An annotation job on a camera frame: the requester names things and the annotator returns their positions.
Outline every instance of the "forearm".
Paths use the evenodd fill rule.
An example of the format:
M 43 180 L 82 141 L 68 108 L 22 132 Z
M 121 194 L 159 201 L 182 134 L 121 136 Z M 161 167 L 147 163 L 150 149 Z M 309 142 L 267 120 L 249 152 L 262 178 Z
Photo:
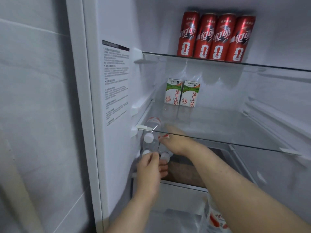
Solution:
M 310 232 L 310 226 L 216 156 L 193 142 L 188 156 L 233 232 Z
M 147 223 L 151 203 L 136 193 L 118 218 L 108 228 L 107 233 L 141 233 Z

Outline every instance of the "coca-cola can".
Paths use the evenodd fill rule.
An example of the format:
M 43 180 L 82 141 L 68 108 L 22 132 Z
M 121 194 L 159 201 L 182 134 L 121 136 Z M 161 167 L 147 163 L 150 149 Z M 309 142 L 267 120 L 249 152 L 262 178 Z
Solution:
M 201 17 L 200 28 L 196 37 L 195 48 L 194 48 L 194 58 L 208 57 L 209 49 L 213 42 L 213 37 L 215 34 L 217 22 L 217 15 L 208 13 Z
M 251 15 L 243 15 L 237 19 L 226 56 L 227 61 L 242 61 L 255 20 L 256 17 Z
M 235 26 L 236 15 L 223 14 L 218 18 L 209 59 L 224 61 Z
M 192 57 L 200 15 L 196 11 L 184 13 L 181 23 L 177 56 Z

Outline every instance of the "person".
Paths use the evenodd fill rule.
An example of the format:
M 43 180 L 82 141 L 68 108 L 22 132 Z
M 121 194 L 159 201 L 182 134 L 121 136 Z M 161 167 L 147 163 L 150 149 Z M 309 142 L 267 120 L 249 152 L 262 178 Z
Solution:
M 206 146 L 182 136 L 168 126 L 168 137 L 159 138 L 172 153 L 189 158 L 233 233 L 310 233 L 311 226 L 290 209 L 244 178 Z M 134 197 L 115 220 L 108 233 L 140 233 L 155 203 L 160 178 L 168 166 L 157 152 L 146 154 L 137 166 L 138 187 Z

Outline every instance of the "black header bar on label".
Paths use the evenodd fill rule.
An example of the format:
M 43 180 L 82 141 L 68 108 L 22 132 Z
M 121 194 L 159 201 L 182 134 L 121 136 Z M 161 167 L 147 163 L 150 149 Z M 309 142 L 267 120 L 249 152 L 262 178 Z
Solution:
M 130 48 L 127 48 L 125 46 L 120 46 L 118 44 L 114 44 L 114 43 L 111 43 L 111 42 L 107 42 L 105 40 L 103 40 L 103 45 L 106 45 L 106 46 L 111 46 L 111 47 L 114 47 L 114 48 L 118 48 L 120 50 L 126 50 L 126 51 L 130 51 Z

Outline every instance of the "bottle cap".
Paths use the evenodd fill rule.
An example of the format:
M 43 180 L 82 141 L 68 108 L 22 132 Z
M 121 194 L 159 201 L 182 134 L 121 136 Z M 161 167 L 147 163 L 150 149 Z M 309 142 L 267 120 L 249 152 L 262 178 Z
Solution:
M 144 141 L 146 142 L 146 143 L 151 143 L 151 142 L 153 142 L 153 139 L 154 139 L 154 137 L 153 137 L 153 134 L 152 133 L 146 133 L 145 134 L 145 136 L 144 136 Z
M 160 156 L 160 159 L 164 159 L 167 162 L 169 162 L 169 153 L 168 152 L 162 152 L 161 156 Z
M 144 152 L 142 153 L 142 156 L 145 154 L 148 154 L 148 153 L 151 153 L 151 151 L 150 150 L 144 150 Z

